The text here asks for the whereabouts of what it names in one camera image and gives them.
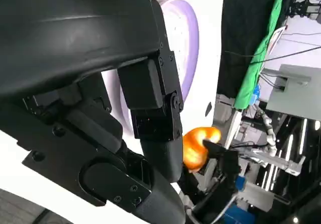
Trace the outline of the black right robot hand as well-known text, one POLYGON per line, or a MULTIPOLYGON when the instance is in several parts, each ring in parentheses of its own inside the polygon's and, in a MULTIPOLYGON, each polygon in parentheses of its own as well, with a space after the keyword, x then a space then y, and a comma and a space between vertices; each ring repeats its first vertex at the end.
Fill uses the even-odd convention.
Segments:
POLYGON ((201 182, 196 179, 195 175, 198 173, 204 177, 205 171, 193 172, 184 165, 178 185, 183 194, 187 195, 195 205, 193 207, 195 213, 211 209, 219 211, 237 192, 235 182, 241 170, 238 163, 238 152, 227 150, 220 144, 209 140, 203 140, 201 148, 206 154, 206 164, 209 164, 212 159, 218 161, 215 170, 210 174, 212 178, 217 177, 218 180, 213 186, 208 187, 206 191, 201 191, 198 188, 201 182))

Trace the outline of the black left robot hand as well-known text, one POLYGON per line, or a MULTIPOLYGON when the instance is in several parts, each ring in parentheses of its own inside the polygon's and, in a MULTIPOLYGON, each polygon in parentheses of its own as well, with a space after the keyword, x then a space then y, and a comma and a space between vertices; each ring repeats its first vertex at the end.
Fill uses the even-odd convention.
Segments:
POLYGON ((1 0, 1 130, 94 206, 184 223, 184 102, 156 0, 1 0))

